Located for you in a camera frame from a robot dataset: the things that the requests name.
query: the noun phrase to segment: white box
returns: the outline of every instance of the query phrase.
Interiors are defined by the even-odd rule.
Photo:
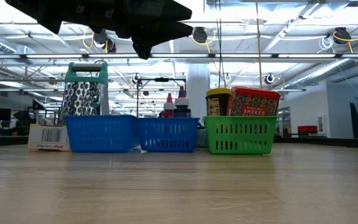
[[[29,150],[71,151],[66,126],[31,124]]]

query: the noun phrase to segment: ceiling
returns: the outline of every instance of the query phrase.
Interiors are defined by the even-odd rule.
[[[256,10],[253,1],[222,0],[221,12],[217,12],[210,0],[177,2],[193,10],[192,19],[184,21],[193,27],[202,26],[205,28],[211,43],[211,53],[219,52],[218,38],[214,33],[217,31],[216,18],[222,20],[222,53],[254,53],[258,52]],[[336,27],[346,27],[352,38],[358,37],[358,7],[346,7],[348,1],[326,1],[327,4],[308,5],[307,1],[260,1],[259,22],[260,22],[260,44],[263,53],[302,53],[302,54],[330,54],[349,51],[347,44],[332,44],[332,47],[323,49],[322,39],[327,34],[332,34]],[[297,19],[304,10],[310,9],[305,19]],[[132,41],[119,39],[113,31],[108,35],[117,46],[117,53],[135,53],[132,48]],[[91,45],[92,32],[83,25],[64,22],[59,35],[53,35],[49,30],[37,24],[33,18],[21,13],[0,0],[0,42],[14,49],[19,46],[26,46],[31,53],[35,54],[103,54],[104,50],[93,45],[87,48],[83,40]],[[357,50],[358,41],[352,43]],[[184,37],[155,46],[152,53],[208,53],[205,45],[197,44],[192,37]],[[50,60],[34,60],[33,67],[27,67],[27,74],[31,73],[33,79],[45,79],[56,77],[64,78],[69,61],[78,60],[57,60],[60,66],[52,66]],[[255,78],[259,76],[259,65],[255,62],[224,62],[224,71],[231,76],[230,85],[255,86]],[[18,79],[25,74],[25,67],[15,66],[14,60],[0,60],[0,68],[6,70],[4,79]],[[110,87],[132,88],[128,83],[134,74],[141,77],[186,77],[188,63],[186,60],[155,60],[148,61],[132,58],[111,59],[109,63],[109,78],[113,81]],[[218,85],[218,71],[212,61],[208,63],[211,72],[211,87]],[[303,61],[296,63],[285,62],[263,62],[262,75],[269,73],[280,77],[275,84],[289,81],[301,72],[315,66],[314,61]],[[48,83],[23,83],[27,86],[38,88],[50,88]],[[61,88],[58,83],[54,88]],[[161,84],[150,83],[151,88],[177,88],[176,83]],[[151,93],[148,98],[165,98],[167,92]],[[123,92],[110,92],[110,100],[122,101],[131,98]]]

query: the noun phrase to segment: barcode label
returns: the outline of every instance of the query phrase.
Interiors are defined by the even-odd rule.
[[[62,130],[58,128],[43,128],[41,142],[60,142]]]

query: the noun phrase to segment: wooden table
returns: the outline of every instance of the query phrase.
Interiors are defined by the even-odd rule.
[[[0,147],[0,223],[358,223],[358,149],[267,156]]]

